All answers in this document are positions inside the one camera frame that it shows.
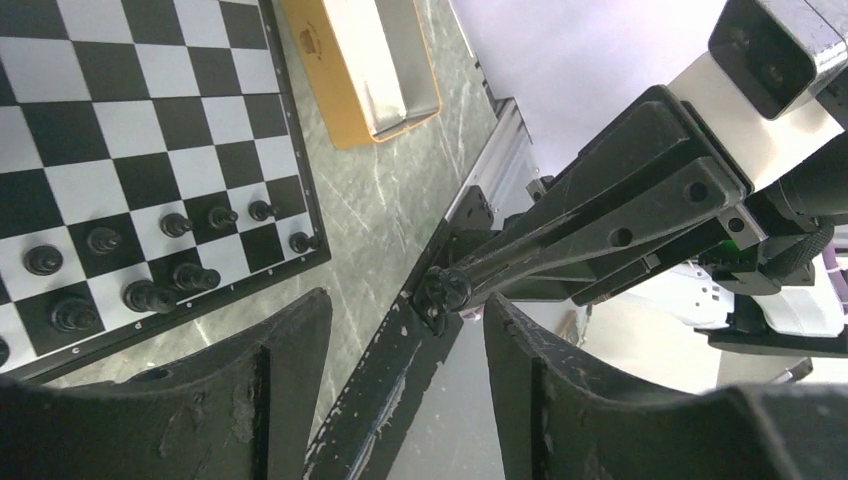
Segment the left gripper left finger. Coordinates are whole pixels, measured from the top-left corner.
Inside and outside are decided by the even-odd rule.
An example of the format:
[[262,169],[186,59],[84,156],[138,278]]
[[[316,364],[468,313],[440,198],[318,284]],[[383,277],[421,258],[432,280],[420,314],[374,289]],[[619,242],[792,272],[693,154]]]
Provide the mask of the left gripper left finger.
[[332,324],[316,288],[122,383],[1,381],[5,479],[298,479]]

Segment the black pawn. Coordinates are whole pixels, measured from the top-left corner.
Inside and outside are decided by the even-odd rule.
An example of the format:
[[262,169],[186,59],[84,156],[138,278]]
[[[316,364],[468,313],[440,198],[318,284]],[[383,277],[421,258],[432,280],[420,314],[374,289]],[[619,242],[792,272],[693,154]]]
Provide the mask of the black pawn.
[[96,227],[86,237],[89,250],[97,256],[109,255],[123,244],[123,236],[109,227]]
[[224,206],[214,206],[207,214],[208,224],[216,230],[228,229],[234,226],[238,219],[236,211]]
[[170,238],[179,238],[194,230],[193,222],[180,213],[168,213],[159,221],[160,230]]
[[253,220],[264,222],[269,219],[274,220],[279,213],[279,209],[276,205],[264,200],[256,200],[249,204],[248,213]]
[[25,269],[36,276],[50,276],[63,266],[62,253],[52,245],[38,245],[29,249],[23,258]]

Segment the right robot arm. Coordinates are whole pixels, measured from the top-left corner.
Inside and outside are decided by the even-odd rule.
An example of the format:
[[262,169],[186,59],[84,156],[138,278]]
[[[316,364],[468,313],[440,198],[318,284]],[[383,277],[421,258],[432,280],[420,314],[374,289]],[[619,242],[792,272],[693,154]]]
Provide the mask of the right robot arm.
[[459,236],[416,301],[440,321],[512,300],[597,304],[693,261],[733,309],[700,326],[714,347],[843,357],[847,329],[812,329],[828,286],[822,258],[847,222],[847,137],[838,134],[755,190],[715,123],[663,86],[641,94],[555,177],[524,213],[492,233]]

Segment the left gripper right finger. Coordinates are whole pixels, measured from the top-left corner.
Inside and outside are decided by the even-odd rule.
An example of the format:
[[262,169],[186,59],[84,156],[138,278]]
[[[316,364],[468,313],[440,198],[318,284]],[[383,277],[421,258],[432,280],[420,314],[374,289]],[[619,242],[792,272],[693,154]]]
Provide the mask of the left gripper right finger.
[[843,479],[847,388],[742,384],[702,395],[594,357],[499,294],[484,307],[509,479]]

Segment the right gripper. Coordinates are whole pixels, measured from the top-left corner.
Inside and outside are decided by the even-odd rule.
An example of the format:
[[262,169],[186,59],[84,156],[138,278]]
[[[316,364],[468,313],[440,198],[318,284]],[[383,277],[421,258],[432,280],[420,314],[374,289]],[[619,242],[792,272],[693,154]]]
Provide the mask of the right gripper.
[[457,307],[550,269],[596,259],[620,270],[645,256],[649,272],[686,260],[733,267],[756,245],[743,217],[752,193],[741,169],[694,106],[664,86],[641,94],[553,187],[457,264]]

